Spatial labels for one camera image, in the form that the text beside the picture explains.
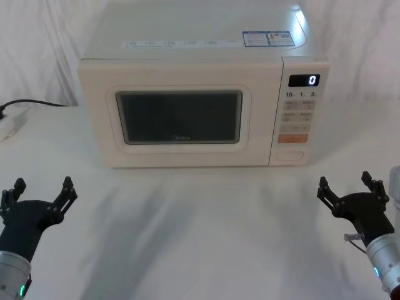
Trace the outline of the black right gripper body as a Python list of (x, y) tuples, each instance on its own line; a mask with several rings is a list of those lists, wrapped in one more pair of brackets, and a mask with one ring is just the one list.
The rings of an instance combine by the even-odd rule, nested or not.
[(385, 215), (388, 201), (386, 194), (348, 194), (332, 201), (332, 215), (351, 222), (356, 232), (362, 235), (363, 244), (368, 247), (376, 238), (394, 233), (394, 227)]

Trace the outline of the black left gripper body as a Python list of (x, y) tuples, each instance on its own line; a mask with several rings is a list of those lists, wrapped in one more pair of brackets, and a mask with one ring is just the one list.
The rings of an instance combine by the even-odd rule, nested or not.
[(1, 251), (17, 254), (31, 262), (43, 232), (63, 221), (53, 203), (31, 200), (17, 202), (2, 216)]

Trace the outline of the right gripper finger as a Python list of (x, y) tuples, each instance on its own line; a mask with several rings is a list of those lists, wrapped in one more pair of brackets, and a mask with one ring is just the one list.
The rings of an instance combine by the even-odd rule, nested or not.
[(361, 181), (375, 195), (380, 203), (388, 203), (389, 196), (386, 194), (382, 180), (375, 180), (368, 171), (364, 171), (361, 176)]
[(331, 190), (328, 180), (324, 176), (321, 176), (319, 180), (317, 198), (320, 199), (332, 213), (343, 212), (341, 198)]

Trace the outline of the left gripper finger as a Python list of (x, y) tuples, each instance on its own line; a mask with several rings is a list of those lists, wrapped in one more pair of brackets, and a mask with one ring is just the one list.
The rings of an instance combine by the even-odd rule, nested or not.
[(26, 183), (23, 178), (16, 179), (13, 188), (5, 189), (1, 192), (1, 217), (3, 223), (6, 223), (6, 219), (10, 214), (11, 210), (17, 204), (17, 201), (21, 194), (26, 188)]
[(62, 189), (51, 206), (51, 213), (54, 219), (63, 219), (65, 213), (78, 198), (71, 177), (66, 176), (62, 184)]

